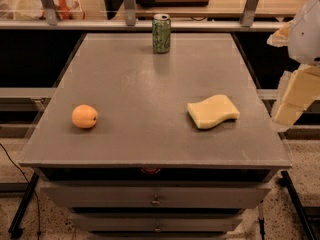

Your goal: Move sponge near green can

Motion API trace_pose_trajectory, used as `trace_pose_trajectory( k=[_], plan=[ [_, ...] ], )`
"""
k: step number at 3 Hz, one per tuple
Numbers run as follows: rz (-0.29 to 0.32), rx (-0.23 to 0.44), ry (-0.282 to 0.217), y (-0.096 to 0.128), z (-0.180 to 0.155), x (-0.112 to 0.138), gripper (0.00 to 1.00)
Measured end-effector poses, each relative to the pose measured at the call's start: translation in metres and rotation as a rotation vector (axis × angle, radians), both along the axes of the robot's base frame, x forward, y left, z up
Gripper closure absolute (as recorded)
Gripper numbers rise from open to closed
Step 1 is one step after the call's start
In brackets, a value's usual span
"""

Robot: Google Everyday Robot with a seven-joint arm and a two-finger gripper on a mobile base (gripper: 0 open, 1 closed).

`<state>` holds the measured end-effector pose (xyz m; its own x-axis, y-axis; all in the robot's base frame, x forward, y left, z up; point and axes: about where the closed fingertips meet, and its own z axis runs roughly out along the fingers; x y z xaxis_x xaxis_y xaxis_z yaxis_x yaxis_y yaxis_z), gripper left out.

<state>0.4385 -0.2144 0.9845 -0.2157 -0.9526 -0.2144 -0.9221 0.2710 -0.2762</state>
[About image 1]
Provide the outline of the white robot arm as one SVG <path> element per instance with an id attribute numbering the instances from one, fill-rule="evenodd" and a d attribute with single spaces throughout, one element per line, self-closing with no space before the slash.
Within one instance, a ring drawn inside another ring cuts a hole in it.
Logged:
<path id="1" fill-rule="evenodd" d="M 274 128 L 284 132 L 320 97 L 320 0 L 308 0 L 294 19 L 267 39 L 274 47 L 288 48 L 300 66 L 285 71 L 271 110 Z"/>

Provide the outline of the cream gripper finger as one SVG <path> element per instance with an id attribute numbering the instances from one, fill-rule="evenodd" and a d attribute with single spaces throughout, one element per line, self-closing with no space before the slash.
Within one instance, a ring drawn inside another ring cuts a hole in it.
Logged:
<path id="1" fill-rule="evenodd" d="M 267 39 L 267 44 L 274 47 L 283 47 L 288 45 L 288 37 L 292 22 L 285 23 L 281 28 L 275 31 Z"/>
<path id="2" fill-rule="evenodd" d="M 278 97 L 271 116 L 280 125 L 291 127 L 320 97 L 320 67 L 301 64 L 294 72 L 285 71 L 278 84 Z"/>

